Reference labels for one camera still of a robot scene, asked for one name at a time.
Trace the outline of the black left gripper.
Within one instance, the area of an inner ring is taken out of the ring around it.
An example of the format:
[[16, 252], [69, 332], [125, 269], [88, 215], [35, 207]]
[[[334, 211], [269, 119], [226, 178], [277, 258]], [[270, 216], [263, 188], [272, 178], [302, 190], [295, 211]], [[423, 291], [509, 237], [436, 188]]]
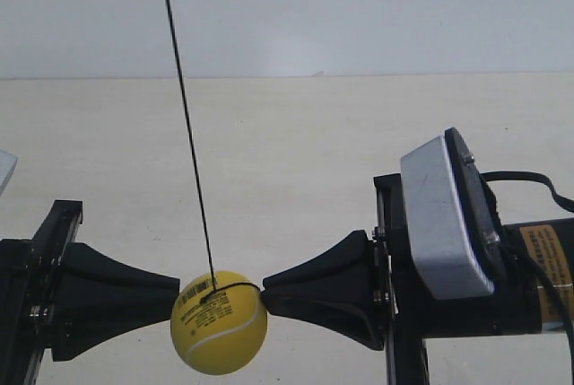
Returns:
[[[114, 337], [170, 318], [180, 281], [123, 264], [73, 243], [83, 203], [57, 200], [30, 239], [1, 240], [1, 382], [34, 384], [44, 353], [67, 362]], [[55, 317], [57, 270], [117, 305], [75, 308]]]

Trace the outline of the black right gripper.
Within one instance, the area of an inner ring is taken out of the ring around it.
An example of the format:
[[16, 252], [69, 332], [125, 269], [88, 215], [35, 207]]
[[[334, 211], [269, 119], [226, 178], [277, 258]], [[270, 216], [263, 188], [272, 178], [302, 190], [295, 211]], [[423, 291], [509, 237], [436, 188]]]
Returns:
[[[507, 250], [500, 253], [503, 275], [491, 296], [439, 301], [414, 266], [399, 174], [377, 176], [378, 223], [388, 253], [389, 290], [395, 305], [387, 333], [387, 379], [391, 384], [430, 381], [429, 338], [518, 336], [541, 330], [534, 275]], [[261, 299], [274, 316], [328, 329], [382, 351], [376, 315], [349, 302], [371, 288], [372, 243], [364, 230], [350, 232], [332, 248], [263, 280]]]

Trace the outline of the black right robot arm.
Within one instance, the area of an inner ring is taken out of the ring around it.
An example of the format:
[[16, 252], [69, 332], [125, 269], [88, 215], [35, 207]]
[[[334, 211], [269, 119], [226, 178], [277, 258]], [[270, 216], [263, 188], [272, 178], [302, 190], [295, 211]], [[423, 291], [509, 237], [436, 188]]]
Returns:
[[573, 333], [573, 222], [501, 225], [506, 275], [493, 295], [439, 301], [415, 270], [401, 179], [378, 176], [378, 226], [354, 231], [323, 254], [267, 277], [269, 313], [297, 319], [384, 351], [387, 382], [430, 380], [429, 338]]

